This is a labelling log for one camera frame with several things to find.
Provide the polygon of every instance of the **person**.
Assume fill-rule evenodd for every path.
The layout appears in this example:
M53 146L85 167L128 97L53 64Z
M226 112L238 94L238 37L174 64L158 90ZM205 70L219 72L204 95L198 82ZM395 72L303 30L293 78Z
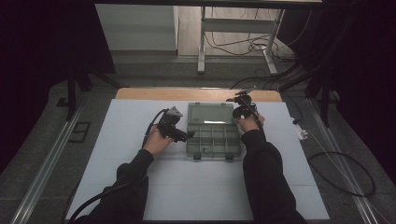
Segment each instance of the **person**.
M260 122L264 123L264 117L260 113L257 115ZM306 223L296 210L295 198L283 176L279 151L262 136L252 115L246 119L237 119L236 122L244 132L241 140L247 148L243 169L254 222ZM116 182L105 191L129 182L135 184L101 199L88 216L80 217L75 223L141 223L149 191L147 169L154 161L153 155L164 151L171 142L172 138L163 138L157 127L153 126L143 149L138 151L130 163L124 163L118 168Z

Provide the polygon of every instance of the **black sleeve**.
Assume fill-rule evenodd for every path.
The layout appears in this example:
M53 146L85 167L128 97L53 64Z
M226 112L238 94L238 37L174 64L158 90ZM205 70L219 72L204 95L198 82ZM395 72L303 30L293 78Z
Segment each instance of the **black sleeve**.
M282 157L257 130L242 135L247 147L244 177L255 223L306 223L283 176Z
M141 149L130 163L119 166L117 181L104 191L130 182L137 184L115 191L101 199L87 217L77 220L76 223L141 223L149 190L149 178L146 177L146 173L153 160L151 153Z

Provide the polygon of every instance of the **metal rail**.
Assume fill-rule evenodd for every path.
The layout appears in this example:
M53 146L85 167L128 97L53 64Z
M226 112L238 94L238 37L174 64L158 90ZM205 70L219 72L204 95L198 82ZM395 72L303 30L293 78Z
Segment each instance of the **metal rail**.
M332 135L332 131L330 130L330 128L327 128L326 125L321 120L320 115L318 113L318 107L314 105L310 99L307 99L307 102L309 108L311 109L311 112L315 117L319 129L326 141L329 150L336 152L343 152L341 148L338 146L337 142L335 141L335 138ZM361 185L354 176L345 158L337 158L337 160L340 164L341 171L346 176L344 177L344 180L346 182L346 187L348 188L348 190L357 194L362 194ZM352 199L356 204L359 212L361 213L361 218L363 219L364 223L368 223L368 224L379 223L378 219L375 217L375 211L373 210L373 207L371 206L367 198L352 197Z
M38 171L35 179L25 194L19 208L15 212L14 217L11 219L10 224L24 224L29 220L29 217L32 215L35 205L37 204L44 187L46 187L47 182L50 179L50 175L52 174L52 171L59 160L62 151L64 150L64 146L67 143L70 133L73 131L73 128L79 118L79 115L81 114L82 107L84 106L86 100L86 93L82 93L76 113L69 121L64 123L61 133L49 151L47 158L41 165L40 170Z

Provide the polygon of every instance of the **wooden edge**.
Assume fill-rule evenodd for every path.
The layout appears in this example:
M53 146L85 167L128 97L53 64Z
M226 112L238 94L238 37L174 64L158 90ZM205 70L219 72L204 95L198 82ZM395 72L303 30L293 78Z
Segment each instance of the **wooden edge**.
M234 98L237 92L239 90L122 88L117 92L116 99L225 102ZM282 102L277 91L252 91L249 95L253 102Z

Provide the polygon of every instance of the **white table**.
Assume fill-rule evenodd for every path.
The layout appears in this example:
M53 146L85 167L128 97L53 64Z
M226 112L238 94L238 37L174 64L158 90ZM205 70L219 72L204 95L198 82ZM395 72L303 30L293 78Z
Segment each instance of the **white table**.
M190 102L195 101L113 100L66 219L114 183L117 167L136 155L145 130L161 109L175 105L186 116L177 127L186 131ZM329 219L286 105L267 102L257 106L266 117L267 140L282 154L284 175L296 198L297 210L305 219ZM148 178L144 220L252 220L242 158L194 161L187 158L185 143L173 143L156 156L148 168ZM97 204L80 214L89 214Z

